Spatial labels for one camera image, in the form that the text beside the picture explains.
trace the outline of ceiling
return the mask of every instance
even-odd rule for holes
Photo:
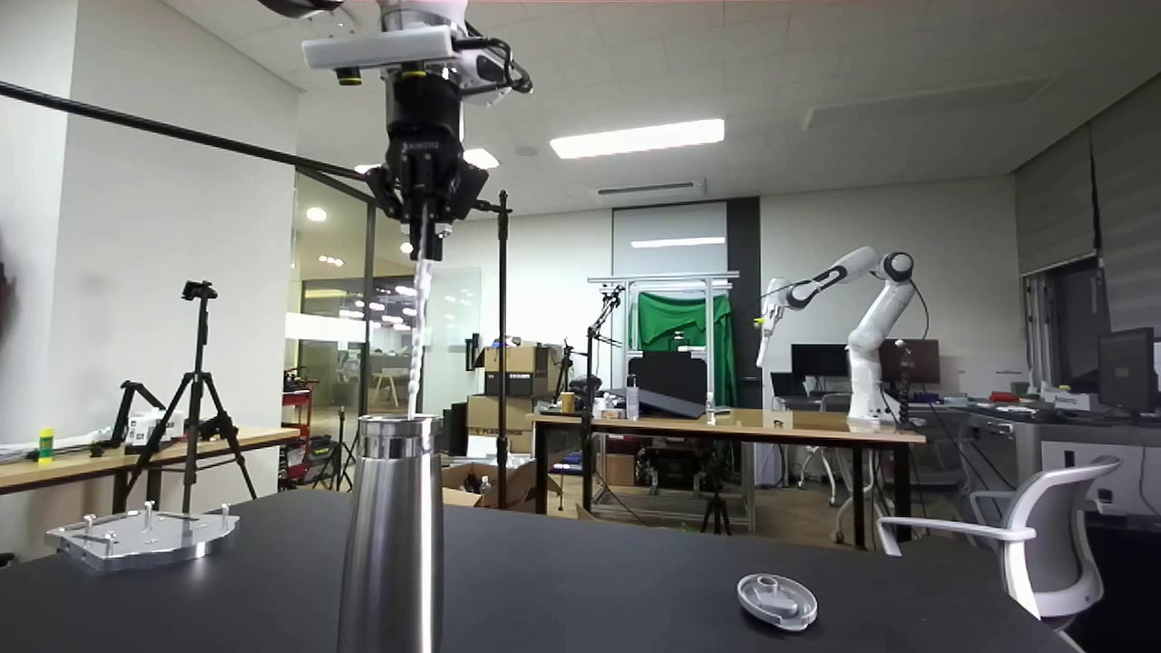
[[[297,154],[385,154],[382,80],[346,92],[297,45],[378,28],[374,0],[278,18],[167,0],[303,92]],[[1161,71],[1159,0],[474,0],[532,71],[467,105],[514,215],[1009,174]],[[726,145],[563,164],[549,139],[722,116]],[[601,201],[598,187],[687,185]]]

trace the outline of robotic arm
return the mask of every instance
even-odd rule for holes
[[[771,281],[766,296],[761,296],[761,348],[757,348],[761,383],[771,383],[771,341],[774,341],[774,329],[789,310],[801,313],[801,310],[809,310],[809,300],[818,294],[824,294],[844,281],[878,277],[882,289],[878,289],[873,306],[864,313],[858,329],[844,339],[850,387],[854,387],[850,429],[873,431],[888,411],[888,398],[882,393],[878,345],[900,324],[902,310],[913,296],[911,271],[913,271],[913,256],[906,250],[892,250],[892,253],[878,256],[872,247],[860,247],[809,281],[797,281],[797,283]]]
[[[263,0],[276,16],[303,18],[342,10],[346,0]],[[382,212],[410,229],[415,256],[440,260],[442,236],[467,218],[486,169],[463,161],[462,103],[530,93],[530,71],[513,63],[506,40],[463,23],[467,0],[378,0],[382,33],[303,45],[312,68],[333,68],[336,85],[359,85],[382,68],[390,85],[390,157],[365,169]]]

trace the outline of desk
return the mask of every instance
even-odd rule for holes
[[[217,556],[124,580],[68,557],[0,572],[4,651],[333,653],[349,492],[241,504]],[[514,510],[442,510],[442,653],[1068,653],[965,557],[873,557],[756,536],[698,536]],[[780,634],[733,583],[789,572],[820,622]]]
[[[303,431],[297,429],[270,429],[270,431],[241,431],[241,449],[264,449],[264,445],[282,445],[282,443],[297,443]],[[224,438],[209,438],[209,443],[197,443],[197,457],[230,457],[230,443]],[[157,497],[159,485],[159,467],[162,464],[178,464],[184,462],[184,438],[167,443],[153,464],[150,464],[150,489],[145,497]],[[138,452],[120,452],[120,449],[105,449],[103,457],[91,452],[60,452],[52,464],[38,464],[38,462],[14,462],[14,464],[0,464],[0,492],[26,492],[38,485],[62,485],[62,484],[79,484],[79,479],[103,479],[113,476],[113,501],[120,497],[126,476],[134,472]]]
[[[538,510],[544,514],[549,497],[549,438],[558,431],[575,431],[580,438],[580,416],[549,416],[532,415],[538,431]],[[892,449],[892,476],[898,476],[898,510],[911,514],[911,449],[923,445],[924,437],[917,431],[838,431],[838,429],[784,429],[761,411],[728,411],[714,422],[680,422],[680,416],[641,416],[641,422],[590,422],[590,431],[625,431],[625,437],[680,437],[680,438],[733,438],[733,443],[809,443],[809,445],[844,445],[854,449],[854,528],[858,547],[867,547],[867,518],[864,518],[864,449]],[[586,449],[586,507],[590,507],[590,443]]]

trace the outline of glass wall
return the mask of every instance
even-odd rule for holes
[[[403,229],[370,212],[362,187],[297,177],[287,379],[312,393],[312,431],[336,431],[336,422],[357,415],[408,411],[410,327]]]

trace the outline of computer monitor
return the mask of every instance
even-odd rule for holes
[[[844,345],[792,345],[795,379],[850,379]]]
[[[884,383],[941,383],[941,341],[884,341],[878,364]]]
[[[1154,329],[1113,329],[1100,341],[1100,406],[1147,415],[1159,406]]]

